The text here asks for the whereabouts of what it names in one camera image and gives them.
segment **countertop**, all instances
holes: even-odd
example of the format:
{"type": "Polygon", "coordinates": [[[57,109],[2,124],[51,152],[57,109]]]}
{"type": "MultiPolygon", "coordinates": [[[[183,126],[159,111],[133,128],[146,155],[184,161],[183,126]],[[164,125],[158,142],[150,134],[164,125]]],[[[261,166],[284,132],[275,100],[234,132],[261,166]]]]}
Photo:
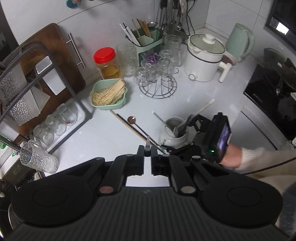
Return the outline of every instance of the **countertop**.
{"type": "MultiPolygon", "coordinates": [[[[186,53],[186,45],[182,45],[182,48],[183,53],[186,53]]],[[[244,106],[246,97],[243,92],[257,64],[253,56],[248,56],[243,63],[237,64],[229,72],[223,83],[218,81],[220,71],[213,80],[198,82],[189,80],[183,67],[179,67],[179,73],[173,75],[177,81],[177,90],[166,99],[152,99],[145,96],[134,84],[132,77],[125,78],[128,88],[127,101],[122,109],[115,112],[125,119],[131,115],[135,116],[136,123],[157,142],[162,123],[152,111],[164,120],[172,116],[187,118],[215,98],[215,102],[201,114],[212,119],[218,112],[223,112],[232,125],[244,106]]],[[[139,145],[145,145],[141,138],[110,111],[98,110],[90,105],[89,93],[94,83],[78,94],[86,107],[93,112],[93,118],[53,153],[59,160],[58,172],[95,157],[104,157],[106,161],[113,161],[119,155],[135,154],[139,145]]],[[[9,169],[9,161],[3,165],[0,173],[5,173],[7,171],[5,169],[9,169]]],[[[129,177],[127,185],[168,186],[168,179],[152,176],[150,158],[145,158],[144,175],[129,177]]]]}

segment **hand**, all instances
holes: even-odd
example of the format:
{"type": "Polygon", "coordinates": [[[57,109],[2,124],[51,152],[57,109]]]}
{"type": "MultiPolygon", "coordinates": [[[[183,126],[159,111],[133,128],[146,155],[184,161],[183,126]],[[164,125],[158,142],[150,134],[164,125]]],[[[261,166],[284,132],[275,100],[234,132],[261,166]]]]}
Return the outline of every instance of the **hand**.
{"type": "Polygon", "coordinates": [[[229,144],[225,156],[220,162],[221,165],[226,167],[239,167],[242,162],[242,150],[233,144],[229,144]]]}

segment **sweater cuff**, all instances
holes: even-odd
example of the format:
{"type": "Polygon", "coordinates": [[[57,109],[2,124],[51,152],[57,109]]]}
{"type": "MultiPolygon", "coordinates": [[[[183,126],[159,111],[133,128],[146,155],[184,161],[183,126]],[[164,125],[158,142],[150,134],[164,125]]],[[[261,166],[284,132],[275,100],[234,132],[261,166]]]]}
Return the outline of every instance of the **sweater cuff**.
{"type": "Polygon", "coordinates": [[[257,158],[262,155],[262,152],[264,152],[264,148],[258,148],[256,150],[242,148],[242,162],[237,170],[253,170],[257,158]]]}

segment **red lid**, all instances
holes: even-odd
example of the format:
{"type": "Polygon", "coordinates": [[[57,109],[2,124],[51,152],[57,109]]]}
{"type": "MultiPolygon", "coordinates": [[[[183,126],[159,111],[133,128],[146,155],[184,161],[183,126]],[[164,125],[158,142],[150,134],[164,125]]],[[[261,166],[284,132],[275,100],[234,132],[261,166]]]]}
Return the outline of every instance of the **red lid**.
{"type": "Polygon", "coordinates": [[[111,47],[101,48],[94,54],[94,61],[97,64],[105,64],[115,58],[115,50],[111,47]]]}

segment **green electric kettle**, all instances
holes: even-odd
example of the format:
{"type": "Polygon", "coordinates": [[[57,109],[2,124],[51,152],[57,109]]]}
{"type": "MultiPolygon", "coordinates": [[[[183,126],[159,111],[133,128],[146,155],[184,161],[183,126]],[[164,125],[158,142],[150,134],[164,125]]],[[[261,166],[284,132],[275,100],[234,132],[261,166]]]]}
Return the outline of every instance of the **green electric kettle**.
{"type": "Polygon", "coordinates": [[[252,52],[254,44],[253,32],[245,25],[236,23],[225,47],[226,51],[232,54],[237,62],[243,62],[252,52]]]}

